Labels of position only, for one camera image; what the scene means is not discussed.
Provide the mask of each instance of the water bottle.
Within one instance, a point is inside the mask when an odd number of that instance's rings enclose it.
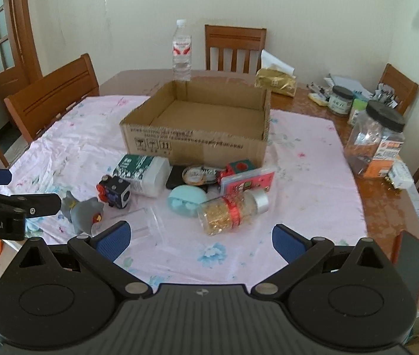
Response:
[[[177,30],[173,35],[173,79],[190,81],[191,36],[185,25],[186,20],[177,20]]]

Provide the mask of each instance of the gold tissue box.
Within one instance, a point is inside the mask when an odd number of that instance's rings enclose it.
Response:
[[[294,97],[296,92],[296,77],[277,70],[262,68],[257,71],[255,86],[270,89],[275,93]]]

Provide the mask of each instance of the pink tablecloth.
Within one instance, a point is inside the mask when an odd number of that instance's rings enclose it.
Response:
[[[12,167],[12,183],[0,192],[55,192],[63,197],[71,190],[79,200],[96,196],[101,176],[125,153],[119,121],[145,100],[87,98],[32,143]],[[307,238],[324,236],[340,245],[353,245],[366,235],[362,203],[331,121],[272,111],[265,164],[277,168],[270,209],[233,233],[206,236],[197,219],[169,210],[167,190],[158,199],[135,197],[124,213],[152,207],[160,227],[153,230],[154,239],[131,244],[116,263],[154,288],[161,282],[236,282],[252,287],[286,264],[272,247],[277,223]],[[105,206],[97,230],[109,227],[117,215],[119,211]],[[59,214],[29,220],[27,234],[42,236],[49,244],[65,243],[73,227]]]

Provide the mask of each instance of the small jar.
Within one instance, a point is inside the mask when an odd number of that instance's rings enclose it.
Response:
[[[348,116],[351,110],[354,95],[343,86],[335,85],[329,97],[328,108],[339,116]]]
[[[250,222],[268,209],[269,198],[265,191],[249,189],[204,202],[198,209],[198,218],[204,231],[212,236]]]
[[[405,119],[396,110],[369,101],[344,148],[352,172],[361,178],[384,178],[405,142],[404,127]]]

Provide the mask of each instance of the paper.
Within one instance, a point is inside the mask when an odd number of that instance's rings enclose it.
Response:
[[[354,80],[352,78],[344,78],[341,76],[335,76],[335,75],[329,75],[330,78],[333,80],[334,84],[343,86],[344,88],[347,88],[348,90],[354,92],[360,92],[365,97],[372,96],[372,93],[370,93],[367,89],[365,89],[358,80]]]
[[[280,72],[286,73],[293,77],[293,72],[295,68],[285,64],[282,60],[279,60],[274,55],[268,53],[265,49],[262,50],[261,54],[262,68],[267,70],[278,70]]]

